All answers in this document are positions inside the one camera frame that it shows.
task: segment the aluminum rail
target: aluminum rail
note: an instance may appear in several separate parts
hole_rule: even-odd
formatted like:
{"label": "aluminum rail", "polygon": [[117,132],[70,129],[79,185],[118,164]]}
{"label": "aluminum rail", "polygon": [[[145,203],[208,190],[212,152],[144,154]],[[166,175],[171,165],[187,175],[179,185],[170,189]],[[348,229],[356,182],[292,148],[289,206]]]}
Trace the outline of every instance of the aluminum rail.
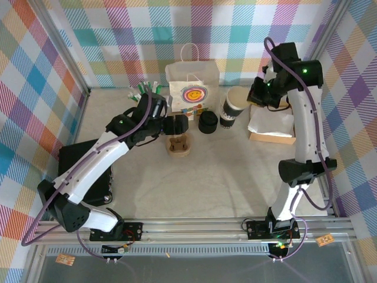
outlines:
{"label": "aluminum rail", "polygon": [[[241,228],[244,218],[155,218],[130,219],[127,222],[142,222],[143,235],[137,243],[245,243],[245,242],[277,242],[278,239],[248,240],[247,234]],[[307,242],[331,233],[337,242],[353,241],[355,231],[349,218],[307,217]],[[304,225],[298,221],[300,234],[303,235]],[[55,221],[41,221],[35,236],[57,225]],[[80,230],[80,237],[89,243],[90,230]],[[36,241],[36,245],[73,244],[77,243],[76,233],[67,233],[63,228],[47,234]],[[103,244],[121,244],[122,242],[92,242]]]}

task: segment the smiley face sticker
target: smiley face sticker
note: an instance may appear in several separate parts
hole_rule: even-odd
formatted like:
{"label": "smiley face sticker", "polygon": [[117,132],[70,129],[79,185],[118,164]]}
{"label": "smiley face sticker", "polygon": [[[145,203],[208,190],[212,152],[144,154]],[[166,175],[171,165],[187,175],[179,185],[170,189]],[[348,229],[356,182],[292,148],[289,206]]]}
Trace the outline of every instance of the smiley face sticker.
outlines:
{"label": "smiley face sticker", "polygon": [[187,103],[199,103],[206,99],[207,89],[199,85],[190,85],[182,89],[182,99]]}

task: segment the paper bag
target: paper bag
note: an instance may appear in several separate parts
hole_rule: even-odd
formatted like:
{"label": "paper bag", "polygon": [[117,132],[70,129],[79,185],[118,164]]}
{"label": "paper bag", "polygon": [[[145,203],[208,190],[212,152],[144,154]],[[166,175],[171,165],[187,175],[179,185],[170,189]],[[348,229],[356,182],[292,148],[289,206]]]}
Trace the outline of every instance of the paper bag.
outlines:
{"label": "paper bag", "polygon": [[181,112],[193,120],[203,111],[215,111],[219,105],[220,73],[214,61],[183,61],[167,65],[166,79],[173,98],[171,110]]}

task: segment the cardboard box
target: cardboard box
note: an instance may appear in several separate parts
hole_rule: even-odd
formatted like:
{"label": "cardboard box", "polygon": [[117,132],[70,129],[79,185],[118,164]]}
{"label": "cardboard box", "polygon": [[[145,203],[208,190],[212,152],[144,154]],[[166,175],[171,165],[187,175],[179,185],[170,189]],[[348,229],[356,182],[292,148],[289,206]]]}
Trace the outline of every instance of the cardboard box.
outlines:
{"label": "cardboard box", "polygon": [[[288,103],[285,100],[280,102],[280,108],[285,108],[288,106]],[[293,136],[292,137],[278,137],[278,136],[270,136],[268,134],[258,134],[258,133],[250,133],[249,140],[257,140],[259,142],[267,142],[267,143],[284,143],[284,144],[294,144],[296,141],[295,137],[295,127],[293,126]]]}

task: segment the white table surface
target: white table surface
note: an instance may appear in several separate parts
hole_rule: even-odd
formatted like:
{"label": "white table surface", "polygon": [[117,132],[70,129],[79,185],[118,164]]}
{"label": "white table surface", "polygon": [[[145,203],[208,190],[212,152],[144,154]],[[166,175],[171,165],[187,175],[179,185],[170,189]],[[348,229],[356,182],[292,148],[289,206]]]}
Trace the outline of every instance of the white table surface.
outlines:
{"label": "white table surface", "polygon": [[[77,142],[97,139],[111,119],[135,106],[127,89],[95,89],[88,99]],[[265,216],[281,185],[280,160],[294,158],[295,146],[250,141],[248,111],[231,129],[218,125],[203,134],[191,121],[186,157],[171,157],[165,136],[132,148],[113,164],[113,208],[125,218]],[[308,194],[324,206],[318,183]],[[302,198],[297,215],[326,215]]]}

